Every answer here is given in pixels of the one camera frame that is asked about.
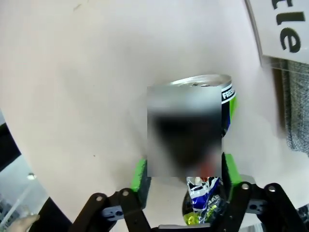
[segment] hand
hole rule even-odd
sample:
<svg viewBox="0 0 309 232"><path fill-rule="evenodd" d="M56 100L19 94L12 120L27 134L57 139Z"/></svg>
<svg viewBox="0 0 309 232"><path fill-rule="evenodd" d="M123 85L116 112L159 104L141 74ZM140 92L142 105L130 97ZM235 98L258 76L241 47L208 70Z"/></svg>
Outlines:
<svg viewBox="0 0 309 232"><path fill-rule="evenodd" d="M39 218L40 215L35 214L17 219L10 225L8 232L26 232L35 221L39 220Z"/></svg>

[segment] sign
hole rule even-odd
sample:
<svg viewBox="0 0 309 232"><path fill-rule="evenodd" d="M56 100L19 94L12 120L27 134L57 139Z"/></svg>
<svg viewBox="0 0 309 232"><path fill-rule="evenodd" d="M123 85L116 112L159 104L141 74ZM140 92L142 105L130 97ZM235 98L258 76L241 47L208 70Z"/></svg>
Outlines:
<svg viewBox="0 0 309 232"><path fill-rule="evenodd" d="M309 0L249 0L262 55L309 64Z"/></svg>

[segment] white table surface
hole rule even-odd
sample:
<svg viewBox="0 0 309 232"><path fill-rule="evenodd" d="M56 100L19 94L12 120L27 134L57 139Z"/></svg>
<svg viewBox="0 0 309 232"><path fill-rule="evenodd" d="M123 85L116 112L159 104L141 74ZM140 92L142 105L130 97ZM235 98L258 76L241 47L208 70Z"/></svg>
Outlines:
<svg viewBox="0 0 309 232"><path fill-rule="evenodd" d="M70 220L92 193L128 186L141 151L127 115L146 87L209 72L231 75L238 92L224 150L239 171L278 182L295 207L309 203L309 159L286 145L243 1L3 0L0 34L0 108ZM184 224L185 190L153 179L151 226Z"/></svg>

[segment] gray fabric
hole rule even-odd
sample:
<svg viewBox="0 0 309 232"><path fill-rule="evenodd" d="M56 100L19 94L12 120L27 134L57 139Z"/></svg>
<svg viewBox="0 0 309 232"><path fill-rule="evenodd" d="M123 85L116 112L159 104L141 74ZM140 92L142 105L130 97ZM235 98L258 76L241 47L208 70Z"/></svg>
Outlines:
<svg viewBox="0 0 309 232"><path fill-rule="evenodd" d="M309 155L309 65L282 61L281 68L287 144Z"/></svg>

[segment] can lid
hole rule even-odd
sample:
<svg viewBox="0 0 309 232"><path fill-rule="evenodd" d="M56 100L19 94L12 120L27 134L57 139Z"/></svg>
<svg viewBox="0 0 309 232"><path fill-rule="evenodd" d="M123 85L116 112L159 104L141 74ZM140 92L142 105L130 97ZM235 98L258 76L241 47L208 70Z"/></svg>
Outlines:
<svg viewBox="0 0 309 232"><path fill-rule="evenodd" d="M225 88L232 83L229 75L224 74L207 74L201 76L193 76L177 81L173 81L170 85L174 86L191 86L191 87L216 87Z"/></svg>

